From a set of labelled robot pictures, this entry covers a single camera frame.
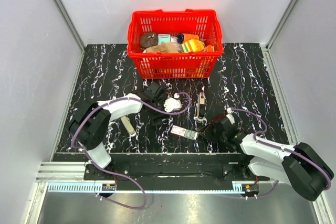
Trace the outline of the staple remover tool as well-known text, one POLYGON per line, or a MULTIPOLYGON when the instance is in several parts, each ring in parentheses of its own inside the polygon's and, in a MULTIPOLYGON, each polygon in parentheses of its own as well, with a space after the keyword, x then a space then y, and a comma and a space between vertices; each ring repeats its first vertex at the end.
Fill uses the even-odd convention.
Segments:
POLYGON ((196 103, 196 119, 199 122, 205 121, 205 93, 200 92, 196 103))

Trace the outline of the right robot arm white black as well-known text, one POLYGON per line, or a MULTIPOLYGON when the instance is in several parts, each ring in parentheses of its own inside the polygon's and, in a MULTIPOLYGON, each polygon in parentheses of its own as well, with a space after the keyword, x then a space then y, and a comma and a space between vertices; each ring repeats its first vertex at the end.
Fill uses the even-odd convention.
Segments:
POLYGON ((309 145, 280 144, 238 128, 229 108, 218 114, 200 132, 205 140, 217 143, 231 153, 243 156, 233 175, 245 180, 267 177, 290 185, 302 198, 315 201, 330 189, 334 173, 309 145))

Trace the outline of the teal white small box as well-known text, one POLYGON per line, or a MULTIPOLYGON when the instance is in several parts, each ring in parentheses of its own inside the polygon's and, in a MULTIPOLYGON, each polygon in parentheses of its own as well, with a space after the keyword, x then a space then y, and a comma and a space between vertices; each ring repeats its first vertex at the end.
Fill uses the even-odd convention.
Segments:
POLYGON ((166 44, 171 41, 171 35, 170 34, 158 34, 158 44, 166 44))

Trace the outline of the brown cardboard package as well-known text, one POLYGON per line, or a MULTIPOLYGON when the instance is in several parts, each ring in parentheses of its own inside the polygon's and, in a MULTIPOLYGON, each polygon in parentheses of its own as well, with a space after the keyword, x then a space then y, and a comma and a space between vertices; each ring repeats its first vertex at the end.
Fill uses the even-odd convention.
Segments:
POLYGON ((144 50, 144 53, 157 53, 157 52, 180 53, 181 51, 177 49, 177 47, 175 46, 175 43, 173 42, 168 42, 168 43, 152 46, 144 50))

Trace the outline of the red staple box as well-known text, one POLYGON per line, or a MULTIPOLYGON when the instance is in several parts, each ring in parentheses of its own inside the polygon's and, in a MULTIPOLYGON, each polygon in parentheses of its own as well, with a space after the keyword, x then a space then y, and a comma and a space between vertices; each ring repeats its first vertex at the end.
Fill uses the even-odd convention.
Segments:
POLYGON ((198 138, 198 132, 188 130, 176 125, 172 126, 171 133, 190 140, 196 140, 198 138))

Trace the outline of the yellow green box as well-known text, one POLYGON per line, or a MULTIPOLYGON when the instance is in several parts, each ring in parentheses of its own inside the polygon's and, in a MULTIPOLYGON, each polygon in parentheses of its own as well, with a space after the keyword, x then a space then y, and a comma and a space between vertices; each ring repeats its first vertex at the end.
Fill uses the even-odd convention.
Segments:
POLYGON ((188 40, 181 44, 181 52, 189 53, 189 52, 200 52, 205 49, 205 44, 196 39, 188 40))

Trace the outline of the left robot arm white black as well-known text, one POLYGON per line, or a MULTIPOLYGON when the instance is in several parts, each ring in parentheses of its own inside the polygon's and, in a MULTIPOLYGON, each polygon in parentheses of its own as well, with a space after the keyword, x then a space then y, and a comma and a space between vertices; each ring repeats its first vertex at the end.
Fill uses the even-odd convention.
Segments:
POLYGON ((163 111, 166 99, 166 91, 154 82, 142 91, 118 98, 114 103, 110 103, 109 100, 84 100, 68 127, 68 132, 72 136, 71 147, 83 149, 88 153, 90 159, 97 164, 95 172, 101 179, 111 178, 114 172, 112 159, 103 144, 110 122, 129 114, 139 113, 143 104, 136 100, 163 111))

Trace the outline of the orange snack packet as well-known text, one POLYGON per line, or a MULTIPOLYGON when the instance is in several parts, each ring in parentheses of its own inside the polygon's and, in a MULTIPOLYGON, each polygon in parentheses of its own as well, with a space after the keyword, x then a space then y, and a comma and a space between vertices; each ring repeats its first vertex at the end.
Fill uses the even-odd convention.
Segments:
POLYGON ((214 52, 215 49, 214 49, 214 46, 212 45, 207 45, 204 49, 203 49, 204 52, 214 52))

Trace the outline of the aluminium frame rail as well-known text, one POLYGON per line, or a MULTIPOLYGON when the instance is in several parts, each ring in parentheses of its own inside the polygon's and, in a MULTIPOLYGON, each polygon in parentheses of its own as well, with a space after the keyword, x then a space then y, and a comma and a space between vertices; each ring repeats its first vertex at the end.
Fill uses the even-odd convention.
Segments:
POLYGON ((232 178, 226 170, 223 178, 209 173, 141 173, 138 168, 131 170, 129 167, 122 171, 131 171, 133 179, 129 180, 129 175, 105 174, 82 162, 45 162, 40 166, 37 181, 46 182, 50 192, 94 194, 245 194, 258 191, 261 184, 274 184, 265 178, 260 178, 259 182, 232 178))

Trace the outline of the brown round cookie pack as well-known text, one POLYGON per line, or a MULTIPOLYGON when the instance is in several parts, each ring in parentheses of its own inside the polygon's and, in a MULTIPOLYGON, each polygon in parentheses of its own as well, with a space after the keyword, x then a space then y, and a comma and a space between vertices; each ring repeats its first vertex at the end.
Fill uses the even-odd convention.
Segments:
POLYGON ((158 45, 157 33, 144 33, 140 37, 139 45, 142 50, 158 45))

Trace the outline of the red plastic shopping basket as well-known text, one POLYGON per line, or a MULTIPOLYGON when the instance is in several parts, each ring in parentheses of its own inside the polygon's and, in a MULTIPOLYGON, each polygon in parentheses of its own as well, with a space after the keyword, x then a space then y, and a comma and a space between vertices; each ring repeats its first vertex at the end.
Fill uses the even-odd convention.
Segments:
POLYGON ((128 30, 128 56, 133 60, 142 79, 208 78, 223 50, 222 30, 214 10, 153 10, 132 14, 128 30), (144 53, 139 45, 140 37, 144 33, 170 34, 170 42, 175 43, 179 51, 181 44, 176 41, 177 35, 196 34, 205 46, 214 46, 215 51, 144 53))

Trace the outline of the orange cylinder tube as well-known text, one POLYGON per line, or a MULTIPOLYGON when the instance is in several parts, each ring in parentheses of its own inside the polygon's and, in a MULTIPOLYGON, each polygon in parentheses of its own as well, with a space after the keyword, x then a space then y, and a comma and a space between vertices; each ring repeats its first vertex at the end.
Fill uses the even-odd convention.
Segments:
POLYGON ((179 44, 183 44, 183 43, 185 43, 189 40, 192 40, 192 39, 200 40, 200 37, 199 37, 199 35, 196 35, 196 34, 186 34, 186 33, 179 33, 176 37, 176 41, 179 44))

